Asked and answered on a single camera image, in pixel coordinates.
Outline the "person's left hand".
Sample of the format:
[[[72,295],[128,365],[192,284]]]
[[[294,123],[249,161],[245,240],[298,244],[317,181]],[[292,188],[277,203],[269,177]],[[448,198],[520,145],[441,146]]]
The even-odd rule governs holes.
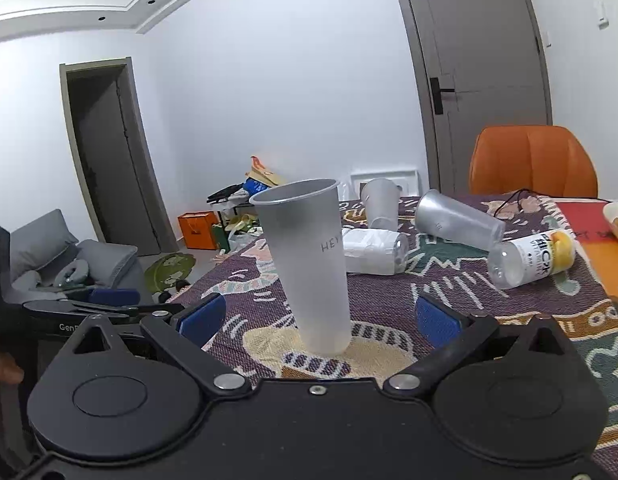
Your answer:
[[[24,372],[15,363],[9,353],[0,352],[0,382],[8,385],[18,385],[24,378]]]

